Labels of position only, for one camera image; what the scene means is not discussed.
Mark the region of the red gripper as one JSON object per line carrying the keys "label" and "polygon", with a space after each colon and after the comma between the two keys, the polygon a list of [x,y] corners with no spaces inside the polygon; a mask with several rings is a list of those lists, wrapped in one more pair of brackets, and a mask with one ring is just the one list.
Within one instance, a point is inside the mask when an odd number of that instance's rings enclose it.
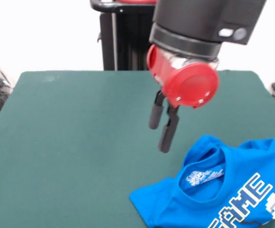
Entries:
{"label": "red gripper", "polygon": [[216,94],[219,77],[214,62],[185,58],[151,45],[147,54],[148,69],[161,90],[156,93],[149,118],[149,128],[157,129],[168,99],[168,122],[164,125],[158,148],[168,153],[179,122],[178,106],[201,107]]}

